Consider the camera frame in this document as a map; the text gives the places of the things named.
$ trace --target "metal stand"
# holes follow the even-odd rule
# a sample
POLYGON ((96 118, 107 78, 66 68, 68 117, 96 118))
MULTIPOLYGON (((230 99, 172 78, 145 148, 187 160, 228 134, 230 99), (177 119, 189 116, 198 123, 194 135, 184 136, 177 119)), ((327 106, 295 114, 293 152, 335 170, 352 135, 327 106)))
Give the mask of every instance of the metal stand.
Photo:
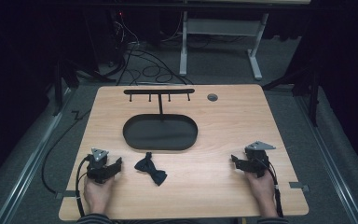
POLYGON ((189 19, 187 12, 183 15, 182 50, 180 56, 179 75, 187 74, 187 34, 201 35, 246 35, 254 36, 255 44, 247 50, 249 62, 256 80, 261 80, 261 72, 255 57, 260 45, 261 37, 267 24, 268 13, 263 14, 261 21, 222 21, 189 19))

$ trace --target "sleeve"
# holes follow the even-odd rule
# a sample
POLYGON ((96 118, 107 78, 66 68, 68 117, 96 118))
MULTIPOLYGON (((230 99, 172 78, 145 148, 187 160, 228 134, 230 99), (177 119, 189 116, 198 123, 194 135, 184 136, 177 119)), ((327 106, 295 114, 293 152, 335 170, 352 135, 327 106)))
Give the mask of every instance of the sleeve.
POLYGON ((289 221, 281 217, 265 217, 258 219, 257 224, 289 224, 289 221))
POLYGON ((106 215, 88 214, 81 217, 76 224, 112 224, 112 221, 106 215))

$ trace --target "gray carpet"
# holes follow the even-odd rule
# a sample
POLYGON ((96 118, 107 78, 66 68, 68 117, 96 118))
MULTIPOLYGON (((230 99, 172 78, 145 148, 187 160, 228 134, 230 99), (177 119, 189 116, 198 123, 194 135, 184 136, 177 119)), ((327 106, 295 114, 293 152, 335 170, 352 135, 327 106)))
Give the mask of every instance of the gray carpet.
MULTIPOLYGON (((257 52, 263 80, 255 81, 252 77, 250 64, 245 58, 246 46, 251 46, 252 41, 241 39, 230 42, 230 39, 227 38, 220 36, 216 38, 218 40, 212 41, 203 48, 201 47, 205 42, 190 42, 192 48, 188 51, 186 78, 194 84, 257 83, 264 85, 270 83, 284 74, 298 43, 298 40, 285 42, 276 39, 263 40, 257 52)), ((143 44, 139 49, 155 54, 173 72, 178 72, 180 47, 175 46, 174 42, 162 44, 159 48, 143 44)), ((147 57, 141 52, 134 51, 133 53, 147 57)), ((133 76, 136 77, 138 74, 136 70, 142 72, 150 65, 153 64, 145 59, 131 57, 128 69, 132 71, 132 75, 125 73, 121 85, 132 83, 133 76)), ((156 68, 148 68, 145 72, 147 75, 152 75, 155 70, 156 68)), ((140 84, 141 82, 156 82, 156 78, 141 76, 137 81, 140 84)), ((177 78, 170 82, 181 83, 177 78)), ((66 133, 57 145, 54 144, 74 124, 75 114, 72 111, 77 110, 82 115, 91 109, 96 91, 102 85, 106 84, 81 81, 80 87, 73 90, 67 107, 62 111, 62 118, 48 141, 46 148, 55 147, 48 157, 46 179, 48 184, 57 191, 64 191, 66 188, 88 116, 66 133)), ((326 172, 323 157, 312 135, 311 128, 308 126, 307 118, 302 114, 298 100, 292 96, 290 88, 290 86, 282 86, 272 91, 265 91, 297 177, 300 182, 310 186, 310 191, 304 192, 310 212, 303 217, 288 217, 288 219, 291 223, 351 223, 336 188, 326 172)), ((342 132, 322 91, 319 101, 318 130, 323 135, 355 201, 358 202, 358 158, 342 132)), ((13 149, 12 154, 0 170, 0 210, 21 175, 25 163, 43 139, 46 129, 53 120, 51 116, 53 109, 53 103, 51 103, 13 149)), ((40 169, 39 166, 19 206, 13 209, 15 213, 11 223, 63 223, 58 218, 61 200, 55 199, 54 195, 44 188, 40 169)), ((248 217, 247 221, 255 223, 256 219, 257 217, 248 217)))

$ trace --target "dark background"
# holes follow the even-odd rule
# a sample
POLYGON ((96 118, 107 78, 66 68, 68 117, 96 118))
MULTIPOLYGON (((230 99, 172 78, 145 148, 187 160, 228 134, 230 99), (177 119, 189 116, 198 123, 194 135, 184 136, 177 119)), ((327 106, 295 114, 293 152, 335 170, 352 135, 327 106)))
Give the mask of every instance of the dark background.
MULTIPOLYGON (((303 36, 287 74, 310 65, 317 55, 321 86, 358 154, 358 1, 337 2, 324 1, 324 6, 342 8, 335 13, 270 14, 264 37, 280 35, 284 41, 303 36)), ((55 11, 54 17, 49 17, 47 12, 27 3, 0 3, 0 166, 46 107, 59 59, 70 57, 88 69, 98 69, 97 63, 115 62, 115 55, 103 52, 103 46, 113 49, 115 44, 109 39, 107 21, 95 16, 101 14, 55 11), (90 30, 90 21, 99 29, 90 30), (74 28, 64 32, 68 26, 74 28), (92 46, 95 38, 100 38, 100 46, 92 46)), ((160 30, 167 35, 174 32, 178 15, 124 11, 133 32, 152 45, 158 45, 160 30)))

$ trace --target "wire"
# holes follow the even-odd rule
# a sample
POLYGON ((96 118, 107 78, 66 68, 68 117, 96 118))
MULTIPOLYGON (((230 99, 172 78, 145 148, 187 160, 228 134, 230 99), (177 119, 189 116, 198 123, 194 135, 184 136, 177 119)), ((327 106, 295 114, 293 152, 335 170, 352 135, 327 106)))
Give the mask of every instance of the wire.
POLYGON ((79 164, 79 166, 77 168, 77 173, 76 173, 75 195, 76 195, 77 207, 79 209, 79 213, 80 213, 81 217, 85 216, 85 213, 84 213, 83 204, 81 202, 80 191, 79 191, 79 182, 80 182, 80 178, 81 178, 79 176, 80 176, 80 170, 81 170, 81 167, 83 166, 83 163, 88 160, 89 160, 89 155, 87 157, 85 157, 83 159, 83 161, 81 161, 81 163, 79 164))
POLYGON ((119 15, 120 18, 121 18, 121 23, 123 23, 124 28, 126 28, 126 30, 127 30, 128 32, 130 32, 130 34, 132 34, 132 35, 135 37, 136 43, 137 43, 136 45, 139 46, 138 36, 137 36, 136 34, 134 34, 134 33, 126 26, 126 23, 124 23, 123 12, 122 12, 122 11, 119 11, 118 15, 119 15))
POLYGON ((259 163, 261 163, 263 166, 266 167, 266 169, 269 171, 269 173, 272 176, 272 180, 274 181, 274 186, 275 186, 275 201, 276 201, 276 206, 277 206, 277 214, 279 217, 283 217, 283 210, 282 210, 282 204, 281 204, 281 192, 279 191, 279 186, 278 186, 278 179, 275 173, 275 168, 272 165, 271 162, 268 162, 269 165, 272 167, 273 172, 271 171, 271 169, 269 167, 266 166, 266 164, 264 164, 260 159, 256 158, 257 161, 259 163))
POLYGON ((161 40, 160 42, 166 42, 166 41, 175 39, 175 38, 177 38, 177 37, 179 37, 179 36, 182 36, 182 35, 177 35, 178 32, 179 32, 180 25, 182 24, 182 18, 183 18, 183 12, 180 14, 178 26, 176 27, 176 31, 173 33, 173 35, 171 35, 171 36, 168 37, 167 39, 161 40))
POLYGON ((81 121, 84 117, 86 117, 88 115, 88 113, 91 110, 87 111, 86 113, 84 113, 84 115, 82 115, 81 117, 79 117, 71 126, 69 126, 65 132, 63 132, 63 134, 57 139, 57 141, 54 142, 53 146, 48 150, 48 153, 46 154, 45 158, 43 159, 43 163, 42 163, 42 174, 41 174, 41 178, 42 178, 42 182, 43 185, 45 186, 45 188, 53 193, 53 194, 57 194, 57 190, 54 190, 53 188, 51 188, 45 178, 45 168, 46 168, 46 163, 48 160, 48 156, 50 155, 51 151, 57 146, 57 144, 65 137, 65 135, 79 122, 81 121))
POLYGON ((179 80, 180 80, 183 84, 185 84, 185 85, 187 85, 187 82, 190 83, 191 85, 193 85, 193 82, 190 81, 188 78, 186 78, 186 77, 180 77, 180 76, 176 75, 176 74, 167 66, 167 64, 166 64, 165 62, 163 62, 163 61, 162 61, 160 58, 158 58, 157 56, 155 56, 155 55, 153 55, 153 54, 151 54, 151 53, 148 53, 148 52, 146 52, 146 51, 139 50, 139 49, 135 50, 135 52, 142 52, 143 54, 149 55, 149 56, 151 56, 151 57, 157 59, 160 63, 163 64, 163 67, 162 67, 162 68, 165 69, 165 70, 167 70, 171 76, 176 77, 177 79, 179 79, 179 80))

